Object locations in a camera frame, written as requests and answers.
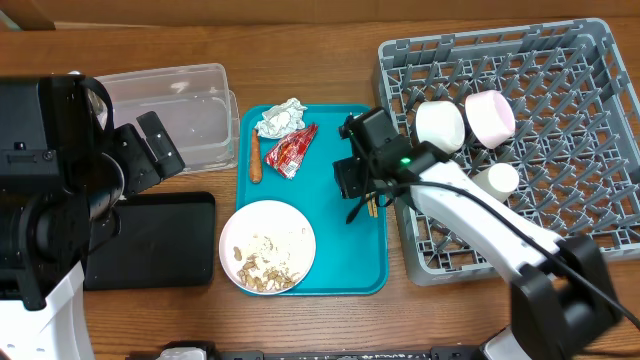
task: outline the wooden table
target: wooden table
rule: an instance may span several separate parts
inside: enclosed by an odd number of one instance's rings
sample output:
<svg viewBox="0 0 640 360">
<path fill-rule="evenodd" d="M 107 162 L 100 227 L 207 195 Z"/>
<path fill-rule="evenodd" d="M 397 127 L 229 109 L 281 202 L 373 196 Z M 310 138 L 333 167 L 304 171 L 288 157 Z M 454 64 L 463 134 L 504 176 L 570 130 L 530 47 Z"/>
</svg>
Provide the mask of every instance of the wooden table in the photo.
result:
<svg viewBox="0 0 640 360">
<path fill-rule="evenodd" d="M 538 19 L 535 22 L 551 21 Z M 640 86 L 640 19 L 607 19 L 632 81 Z M 371 74 L 384 40 L 533 23 L 531 20 L 437 21 L 353 25 L 234 26 L 0 33 L 0 74 L 89 75 L 220 63 L 240 114 L 298 97 L 305 103 L 374 104 Z M 236 171 L 179 176 L 153 192 L 209 191 L 217 234 L 235 208 Z M 265 352 L 427 349 L 479 344 L 509 323 L 500 279 L 418 287 L 406 276 L 395 214 L 389 212 L 390 276 L 368 297 L 255 298 L 241 293 L 216 259 L 208 287 L 86 293 L 99 359 L 154 351 L 180 339 L 213 340 L 221 350 Z M 622 302 L 640 315 L 640 262 L 612 264 Z M 593 346 L 640 349 L 624 321 Z"/>
</svg>

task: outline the teal plastic tray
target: teal plastic tray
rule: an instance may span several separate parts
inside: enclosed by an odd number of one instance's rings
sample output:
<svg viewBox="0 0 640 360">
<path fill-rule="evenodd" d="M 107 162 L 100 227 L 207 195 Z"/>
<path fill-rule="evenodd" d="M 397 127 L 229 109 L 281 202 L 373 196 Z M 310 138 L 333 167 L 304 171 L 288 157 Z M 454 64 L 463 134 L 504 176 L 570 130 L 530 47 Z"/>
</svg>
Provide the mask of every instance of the teal plastic tray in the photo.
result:
<svg viewBox="0 0 640 360">
<path fill-rule="evenodd" d="M 293 180 L 287 180 L 262 162 L 262 182 L 249 180 L 251 130 L 262 112 L 271 105 L 249 110 L 240 129 L 238 189 L 236 210 L 259 200 L 278 200 L 300 210 L 316 235 L 316 257 L 309 274 L 295 288 L 282 295 L 369 295 L 384 286 L 389 276 L 387 251 L 387 219 L 384 208 L 378 218 L 370 217 L 366 207 L 355 221 L 345 219 L 358 200 L 344 200 L 333 176 L 333 162 L 351 156 L 349 141 L 341 140 L 338 127 L 349 113 L 369 110 L 366 105 L 306 105 L 303 120 L 318 124 L 302 165 Z M 264 155 L 277 140 L 260 138 L 260 154 Z"/>
</svg>

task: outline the red foil packet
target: red foil packet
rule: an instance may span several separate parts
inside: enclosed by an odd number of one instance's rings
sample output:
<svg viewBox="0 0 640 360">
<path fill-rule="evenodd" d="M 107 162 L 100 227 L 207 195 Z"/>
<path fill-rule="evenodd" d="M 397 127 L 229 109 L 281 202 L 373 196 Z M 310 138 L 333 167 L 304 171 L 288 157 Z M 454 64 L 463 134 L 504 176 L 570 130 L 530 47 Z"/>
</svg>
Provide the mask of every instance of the red foil packet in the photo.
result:
<svg viewBox="0 0 640 360">
<path fill-rule="evenodd" d="M 269 150 L 264 157 L 264 162 L 285 178 L 293 179 L 317 131 L 318 125 L 311 124 L 306 129 L 283 137 Z"/>
</svg>

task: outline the gray dish rack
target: gray dish rack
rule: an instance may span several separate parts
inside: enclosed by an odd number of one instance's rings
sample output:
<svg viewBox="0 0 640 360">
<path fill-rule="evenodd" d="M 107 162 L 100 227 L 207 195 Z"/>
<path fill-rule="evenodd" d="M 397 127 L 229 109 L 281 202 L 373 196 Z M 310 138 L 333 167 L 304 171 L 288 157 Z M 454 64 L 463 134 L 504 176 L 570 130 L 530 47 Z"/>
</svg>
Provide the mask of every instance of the gray dish rack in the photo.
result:
<svg viewBox="0 0 640 360">
<path fill-rule="evenodd" d="M 494 150 L 473 136 L 454 160 L 473 176 L 505 162 L 520 173 L 511 209 L 566 236 L 586 232 L 607 260 L 640 258 L 638 99 L 608 25 L 600 19 L 386 41 L 374 74 L 379 104 L 411 136 L 423 101 L 494 89 L 516 115 L 514 137 Z M 495 276 L 443 224 L 395 204 L 409 278 L 435 285 Z"/>
</svg>

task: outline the white tissue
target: white tissue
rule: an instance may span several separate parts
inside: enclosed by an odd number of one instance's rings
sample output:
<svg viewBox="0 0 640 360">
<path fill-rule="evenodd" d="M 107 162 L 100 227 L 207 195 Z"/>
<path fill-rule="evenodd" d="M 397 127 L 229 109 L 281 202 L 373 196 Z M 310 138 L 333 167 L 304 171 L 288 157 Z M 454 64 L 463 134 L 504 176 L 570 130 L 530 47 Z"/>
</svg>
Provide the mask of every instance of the white tissue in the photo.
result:
<svg viewBox="0 0 640 360">
<path fill-rule="evenodd" d="M 262 113 L 264 120 L 258 121 L 256 130 L 258 136 L 267 139 L 280 139 L 285 135 L 300 129 L 305 125 L 302 113 L 307 110 L 296 98 L 287 100 L 282 105 L 276 105 Z"/>
</svg>

